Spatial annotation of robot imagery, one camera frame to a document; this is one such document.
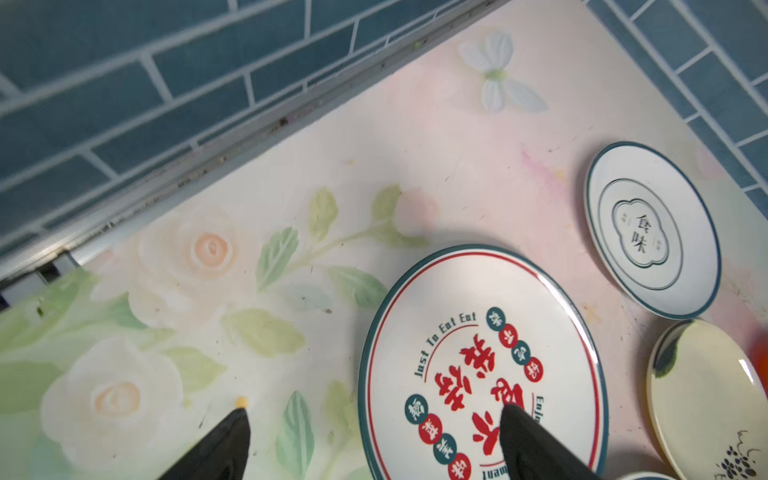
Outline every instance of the white grout line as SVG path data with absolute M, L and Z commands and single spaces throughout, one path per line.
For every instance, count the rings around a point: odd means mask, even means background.
M 766 135 L 768 135 L 768 130 L 763 130 L 763 131 L 761 131 L 759 133 L 756 133 L 756 134 L 752 135 L 751 137 L 747 137 L 747 138 L 745 138 L 745 139 L 743 139 L 741 141 L 736 142 L 736 146 L 737 147 L 742 147 L 743 145 L 752 143 L 755 140 L 757 140 L 758 138 L 763 138 Z
M 351 55 L 355 51 L 355 40 L 357 39 L 357 26 L 360 25 L 360 20 L 355 20 L 355 26 L 352 27 L 352 40 L 349 41 L 349 54 Z
M 240 67 L 237 70 L 231 71 L 230 73 L 224 75 L 223 77 L 219 77 L 217 80 L 214 80 L 209 84 L 205 84 L 202 87 L 199 87 L 197 90 L 192 90 L 190 92 L 187 92 L 186 94 L 183 94 L 179 97 L 174 98 L 173 101 L 169 103 L 159 105 L 154 109 L 144 112 L 143 114 L 137 117 L 133 117 L 129 120 L 126 120 L 122 124 L 118 124 L 117 126 L 109 130 L 103 131 L 100 134 L 87 139 L 86 141 L 82 141 L 80 144 L 76 144 L 66 150 L 60 151 L 56 155 L 49 157 L 43 161 L 40 161 L 26 170 L 18 172 L 14 176 L 0 181 L 0 192 L 5 191 L 10 187 L 13 187 L 14 185 L 20 184 L 22 181 L 27 180 L 28 178 L 36 174 L 39 174 L 40 172 L 45 171 L 50 167 L 60 164 L 62 161 L 67 160 L 72 155 L 79 153 L 80 150 L 97 147 L 98 145 L 103 144 L 111 140 L 112 138 L 115 138 L 135 127 L 138 127 L 141 124 L 144 124 L 150 120 L 154 120 L 155 118 L 160 117 L 162 114 L 166 114 L 167 112 L 173 110 L 176 107 L 180 107 L 182 104 L 186 104 L 188 101 L 192 101 L 198 97 L 202 97 L 206 93 L 209 93 L 215 90 L 216 88 L 221 87 L 235 80 L 236 78 L 240 77 L 243 74 L 246 74 L 249 71 L 260 68 L 278 59 L 283 55 L 288 55 L 289 53 L 292 53 L 296 50 L 299 50 L 300 48 L 307 46 L 313 41 L 316 41 L 321 38 L 325 38 L 347 27 L 349 27 L 349 25 L 339 24 L 339 25 L 336 25 L 334 28 L 330 28 L 328 30 L 323 31 L 321 34 L 315 37 L 298 41 L 297 43 L 291 45 L 290 47 L 284 48 L 282 51 L 275 52 L 272 55 L 267 55 L 266 57 L 260 58 L 258 61 L 255 61 L 254 63 L 251 63 L 249 65 L 244 65 L 243 67 Z
M 757 86 L 761 83 L 763 83 L 765 80 L 768 80 L 768 72 L 760 75 L 758 78 L 755 78 L 752 80 L 752 85 Z
M 312 0 L 304 0 L 304 38 L 309 38 L 312 30 Z
M 648 7 L 650 7 L 651 5 L 653 5 L 655 1 L 656 1 L 656 0 L 648 0 L 648 1 L 647 1 L 647 2 L 645 2 L 643 5 L 641 5 L 641 6 L 640 6 L 640 8 L 638 8 L 638 9 L 637 9 L 637 11 L 636 11 L 635 13 L 633 13 L 633 14 L 632 14 L 632 16 L 629 18 L 629 21 L 630 21 L 630 22 L 634 22 L 635 20 L 637 20 L 637 17 L 639 17 L 640 15 L 642 15 L 642 14 L 643 14 L 643 12 L 645 12 L 646 10 L 648 10 Z
M 107 176 L 110 180 L 114 180 L 115 178 L 119 177 L 118 173 L 114 170 L 112 170 L 112 167 L 107 165 L 102 159 L 99 158 L 98 155 L 93 153 L 90 150 L 83 150 L 80 152 L 80 155 L 88 161 L 89 164 L 93 165 L 97 169 L 101 170 L 101 172 Z
M 696 63 L 697 61 L 701 60 L 701 59 L 702 59 L 702 58 L 704 58 L 706 55 L 709 55 L 709 53 L 711 53 L 711 52 L 712 52 L 712 47 L 710 47 L 709 45 L 708 45 L 708 46 L 706 46 L 706 47 L 704 47 L 704 50 L 702 50 L 702 51 L 700 51 L 699 53 L 695 54 L 695 55 L 694 55 L 694 56 L 693 56 L 693 57 L 692 57 L 690 60 L 686 61 L 686 62 L 685 62 L 684 64 L 682 64 L 681 66 L 677 67 L 677 69 L 674 71 L 674 72 L 675 72 L 675 74 L 678 74 L 678 75 L 679 75 L 679 74 L 680 74 L 682 71 L 684 71 L 686 68 L 690 67 L 691 65 L 693 65 L 693 64 L 694 64 L 694 63 Z
M 2 73 L 0 73 L 0 92 L 8 98 L 16 97 L 21 94 L 18 87 Z
M 254 5 L 251 5 L 250 7 L 242 8 L 237 12 L 221 15 L 214 18 L 213 20 L 209 20 L 208 22 L 196 25 L 192 28 L 188 28 L 187 30 L 180 31 L 175 35 L 170 35 L 156 41 L 151 41 L 150 43 L 140 48 L 127 51 L 123 54 L 115 55 L 114 57 L 101 61 L 95 65 L 82 68 L 81 70 L 78 70 L 72 74 L 57 78 L 56 80 L 53 80 L 40 87 L 26 91 L 24 94 L 17 98 L 3 102 L 0 104 L 0 115 L 6 114 L 12 110 L 18 110 L 19 108 L 22 108 L 26 105 L 40 101 L 43 98 L 57 94 L 60 91 L 74 87 L 77 84 L 91 80 L 92 78 L 100 77 L 105 72 L 112 71 L 134 61 L 139 61 L 143 53 L 154 55 L 160 51 L 167 50 L 172 47 L 177 47 L 178 45 L 187 43 L 190 40 L 202 37 L 216 30 L 221 30 L 222 28 L 232 25 L 233 23 L 237 23 L 240 20 L 244 20 L 245 18 L 249 18 L 253 15 L 268 10 L 273 6 L 277 6 L 288 1 L 289 0 L 263 0 L 261 2 L 257 2 Z
M 253 99 L 253 83 L 250 80 L 250 73 L 243 74 L 243 81 L 245 82 L 245 93 L 248 95 L 248 105 L 253 107 L 256 101 Z
M 763 17 L 768 20 L 768 3 L 766 3 L 764 0 L 752 0 L 752 4 L 755 5 L 755 8 L 757 8 L 758 12 L 763 14 Z
M 768 101 L 766 101 L 766 99 L 763 98 L 757 89 L 752 86 L 746 75 L 741 71 L 741 69 L 739 69 L 736 63 L 731 60 L 728 54 L 725 53 L 723 47 L 720 46 L 712 34 L 710 34 L 709 31 L 701 24 L 701 22 L 699 22 L 699 19 L 696 18 L 696 15 L 694 15 L 690 8 L 688 8 L 688 6 L 685 5 L 681 0 L 670 0 L 670 3 L 673 7 L 675 7 L 680 15 L 686 19 L 688 25 L 690 25 L 691 28 L 712 47 L 712 51 L 720 59 L 723 65 L 725 65 L 725 68 L 728 69 L 728 71 L 733 75 L 736 81 L 739 82 L 747 94 L 752 97 L 752 99 L 760 107 L 763 113 L 768 115 Z
M 690 123 L 691 121 L 694 121 L 694 120 L 696 120 L 696 119 L 697 119 L 698 117 L 700 117 L 700 116 L 701 116 L 701 114 L 700 114 L 699 112 L 696 112 L 695 114 L 691 115 L 690 117 L 688 117 L 688 118 L 684 118 L 684 119 L 683 119 L 683 121 L 684 121 L 685 123 Z
M 152 84 L 157 89 L 157 93 L 160 94 L 160 98 L 162 98 L 165 103 L 173 101 L 174 96 L 170 93 L 168 85 L 165 84 L 163 75 L 157 69 L 157 65 L 154 63 L 154 59 L 151 55 L 148 53 L 142 54 L 141 66 L 147 71 L 150 80 L 152 80 Z
M 706 121 L 707 125 L 712 129 L 712 131 L 715 132 L 715 134 L 720 138 L 720 141 L 722 141 L 727 147 L 730 153 L 733 154 L 734 157 L 739 161 L 742 167 L 749 172 L 750 175 L 755 179 L 755 181 L 765 190 L 768 191 L 768 183 L 765 181 L 765 179 L 760 175 L 760 173 L 757 171 L 757 169 L 747 160 L 746 156 L 736 148 L 736 145 L 733 144 L 733 141 L 728 137 L 728 135 L 725 133 L 725 130 L 718 124 L 712 115 L 707 111 L 706 108 L 701 104 L 698 98 L 696 98 L 696 95 L 692 94 L 690 90 L 688 90 L 688 87 L 683 83 L 680 78 L 674 74 L 674 71 L 672 70 L 672 67 L 669 66 L 666 60 L 664 60 L 664 57 L 661 56 L 661 54 L 654 48 L 654 46 L 648 41 L 647 38 L 645 38 L 640 32 L 640 29 L 637 28 L 637 26 L 629 21 L 629 18 L 624 14 L 623 11 L 621 11 L 620 8 L 615 3 L 615 0 L 604 0 L 605 4 L 608 6 L 608 8 L 611 9 L 611 11 L 616 15 L 616 17 L 619 19 L 619 21 L 624 25 L 624 27 L 632 34 L 632 36 L 635 37 L 635 39 L 642 45 L 643 48 L 647 51 L 647 53 L 650 55 L 651 58 L 656 62 L 656 64 L 661 68 L 661 70 L 667 74 L 668 78 L 672 81 L 675 87 L 680 91 L 680 93 L 690 102 L 691 105 L 696 108 L 701 117 Z

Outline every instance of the plate rim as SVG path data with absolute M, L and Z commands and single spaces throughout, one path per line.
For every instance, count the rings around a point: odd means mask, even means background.
M 684 313 L 682 315 L 678 315 L 675 313 L 664 312 L 663 310 L 659 310 L 658 308 L 652 305 L 649 305 L 648 303 L 643 301 L 638 295 L 636 295 L 632 291 L 632 289 L 630 289 L 630 287 L 627 286 L 627 284 L 621 278 L 619 278 L 619 276 L 614 271 L 614 268 L 612 267 L 612 265 L 606 259 L 605 252 L 603 251 L 603 247 L 598 241 L 597 234 L 595 233 L 594 221 L 592 219 L 592 212 L 591 212 L 590 201 L 589 201 L 589 187 L 592 179 L 592 172 L 594 170 L 595 165 L 598 164 L 598 161 L 606 153 L 608 153 L 608 151 L 611 151 L 618 147 L 639 147 L 639 148 L 642 148 L 643 150 L 650 151 L 652 154 L 656 154 L 660 158 L 664 159 L 672 168 L 677 170 L 680 176 L 688 183 L 688 186 L 690 187 L 691 190 L 694 191 L 694 193 L 696 194 L 696 197 L 699 199 L 699 203 L 701 203 L 701 206 L 704 208 L 704 213 L 707 215 L 707 221 L 710 224 L 710 228 L 712 229 L 712 234 L 715 239 L 715 251 L 717 252 L 717 278 L 715 279 L 715 284 L 709 299 L 707 299 L 704 305 L 702 305 L 692 313 Z M 589 226 L 589 233 L 592 237 L 592 243 L 594 243 L 594 245 L 597 247 L 598 253 L 600 254 L 600 260 L 602 260 L 603 264 L 607 267 L 608 271 L 611 273 L 611 276 L 614 278 L 614 280 L 616 280 L 619 286 L 621 286 L 621 289 L 627 295 L 635 299 L 635 301 L 637 301 L 645 309 L 650 310 L 652 313 L 655 313 L 658 316 L 662 316 L 664 318 L 668 318 L 672 320 L 688 320 L 701 315 L 712 305 L 712 302 L 715 300 L 715 297 L 717 296 L 717 292 L 720 290 L 720 278 L 722 276 L 722 271 L 723 271 L 723 260 L 720 252 L 720 239 L 717 236 L 717 229 L 715 228 L 715 224 L 712 221 L 712 216 L 710 215 L 710 210 L 707 208 L 707 204 L 704 203 L 704 199 L 701 197 L 701 195 L 699 194 L 699 191 L 696 189 L 694 184 L 690 181 L 688 176 L 685 173 L 683 173 L 683 171 L 677 165 L 674 164 L 674 162 L 672 162 L 669 158 L 665 157 L 661 152 L 656 151 L 653 148 L 648 147 L 647 145 L 639 144 L 633 141 L 618 141 L 603 148 L 600 151 L 600 153 L 598 153 L 595 156 L 592 163 L 590 164 L 589 170 L 587 171 L 586 179 L 584 181 L 584 215 L 587 218 L 587 224 Z
M 371 347 L 372 347 L 373 341 L 376 338 L 376 332 L 379 329 L 379 324 L 382 322 L 382 316 L 384 312 L 387 310 L 387 307 L 389 306 L 389 304 L 392 302 L 392 298 L 400 290 L 400 287 L 406 284 L 413 277 L 413 275 L 419 272 L 425 265 L 447 254 L 466 251 L 466 250 L 487 250 L 494 253 L 502 253 L 504 255 L 508 255 L 510 257 L 515 258 L 516 260 L 520 260 L 521 262 L 528 264 L 530 267 L 536 270 L 536 273 L 538 275 L 542 275 L 545 279 L 551 282 L 554 288 L 558 290 L 558 292 L 568 302 L 568 305 L 571 307 L 571 309 L 576 313 L 576 318 L 581 324 L 581 328 L 586 333 L 586 340 L 589 342 L 589 346 L 591 347 L 592 351 L 595 354 L 595 358 L 597 359 L 595 366 L 596 366 L 596 370 L 600 380 L 601 398 L 603 401 L 603 415 L 602 415 L 603 429 L 602 429 L 602 436 L 601 436 L 602 438 L 600 440 L 600 445 L 601 445 L 600 457 L 598 459 L 598 462 L 596 464 L 594 471 L 598 475 L 601 475 L 603 472 L 603 468 L 605 467 L 605 459 L 607 456 L 606 455 L 607 443 L 608 443 L 608 436 L 610 431 L 609 425 L 608 425 L 610 420 L 610 416 L 608 415 L 609 413 L 608 394 L 607 394 L 607 387 L 605 385 L 605 375 L 603 374 L 603 364 L 600 361 L 600 354 L 598 352 L 598 348 L 594 344 L 594 340 L 592 339 L 592 334 L 590 333 L 587 324 L 584 322 L 584 319 L 581 318 L 581 314 L 579 313 L 578 308 L 576 308 L 571 298 L 560 287 L 560 285 L 557 282 L 555 282 L 538 265 L 531 262 L 528 258 L 523 257 L 520 254 L 514 253 L 510 250 L 506 250 L 501 247 L 494 247 L 492 245 L 485 245 L 482 243 L 465 243 L 462 245 L 456 245 L 454 247 L 447 247 L 447 248 L 440 249 L 434 253 L 429 254 L 427 257 L 424 257 L 414 266 L 411 266 L 403 275 L 400 276 L 400 278 L 398 278 L 398 280 L 395 282 L 392 288 L 389 289 L 389 292 L 387 292 L 386 296 L 384 297 L 384 300 L 381 302 L 381 305 L 379 305 L 379 308 L 377 309 L 376 314 L 373 317 L 373 321 L 371 322 L 371 326 L 368 329 L 368 334 L 366 335 L 366 341 L 363 344 L 363 348 L 362 348 L 362 355 L 360 357 L 360 364 L 359 364 L 359 371 L 358 371 L 357 415 L 358 415 L 358 421 L 360 426 L 360 438 L 362 440 L 362 448 L 366 454 L 366 462 L 368 463 L 368 468 L 371 471 L 373 478 L 375 478 L 376 480 L 386 479 L 384 474 L 380 471 L 378 464 L 376 463 L 375 454 L 373 452 L 372 444 L 370 440 L 370 432 L 368 429 L 367 414 L 366 414 L 367 413 L 366 392 L 367 392 L 367 385 L 368 385 L 367 366 L 370 360 Z

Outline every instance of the small plate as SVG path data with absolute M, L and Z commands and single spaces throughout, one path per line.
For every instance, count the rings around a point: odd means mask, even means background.
M 651 421 L 680 478 L 768 478 L 768 399 L 723 330 L 703 320 L 672 326 L 647 377 Z
M 720 245 L 701 196 L 664 155 L 631 142 L 606 147 L 587 175 L 592 240 L 616 281 L 650 311 L 700 315 L 720 285 Z
M 587 327 L 546 273 L 499 248 L 448 248 L 400 278 L 368 333 L 358 396 L 377 479 L 508 478 L 509 403 L 603 464 L 607 396 Z
M 675 480 L 675 478 L 667 477 L 661 473 L 654 472 L 635 472 L 617 478 L 616 480 Z

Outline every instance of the floral countertop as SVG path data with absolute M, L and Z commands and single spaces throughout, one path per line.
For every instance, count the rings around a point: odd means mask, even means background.
M 490 243 L 581 311 L 610 406 L 605 478 L 671 473 L 645 405 L 671 321 L 612 282 L 585 167 L 632 140 L 701 192 L 723 251 L 703 317 L 768 324 L 768 223 L 586 6 L 515 0 L 0 316 L 4 478 L 157 478 L 236 405 L 246 478 L 370 478 L 356 378 L 376 307 L 443 247 Z

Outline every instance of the cream plate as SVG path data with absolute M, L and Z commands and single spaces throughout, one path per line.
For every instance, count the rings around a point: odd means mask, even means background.
M 601 470 L 607 397 L 587 327 L 505 250 L 452 247 L 406 273 L 371 325 L 358 395 L 377 479 L 508 478 L 498 422 L 510 403 Z
M 594 159 L 584 202 L 602 260 L 638 302 L 671 319 L 695 317 L 712 303 L 717 234 L 698 192 L 667 158 L 612 144 Z
M 768 400 L 723 330 L 703 320 L 667 330 L 647 394 L 656 436 L 683 480 L 768 478 Z

